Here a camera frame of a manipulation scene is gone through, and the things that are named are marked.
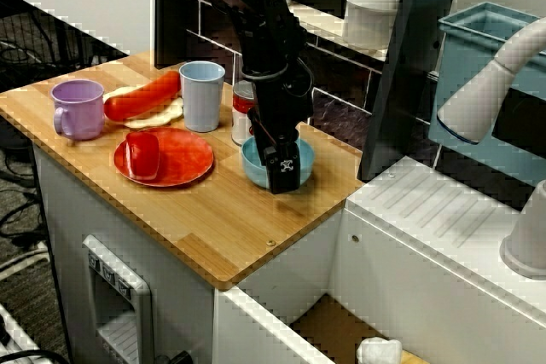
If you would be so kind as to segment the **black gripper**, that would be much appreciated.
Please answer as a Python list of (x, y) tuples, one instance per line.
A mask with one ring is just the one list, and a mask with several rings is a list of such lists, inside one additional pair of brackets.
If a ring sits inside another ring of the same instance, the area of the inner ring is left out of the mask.
[(313, 114), (311, 69), (297, 58), (283, 73), (252, 79), (254, 107), (247, 112), (261, 160), (265, 160), (273, 194), (295, 191), (300, 185), (300, 155), (296, 127)]

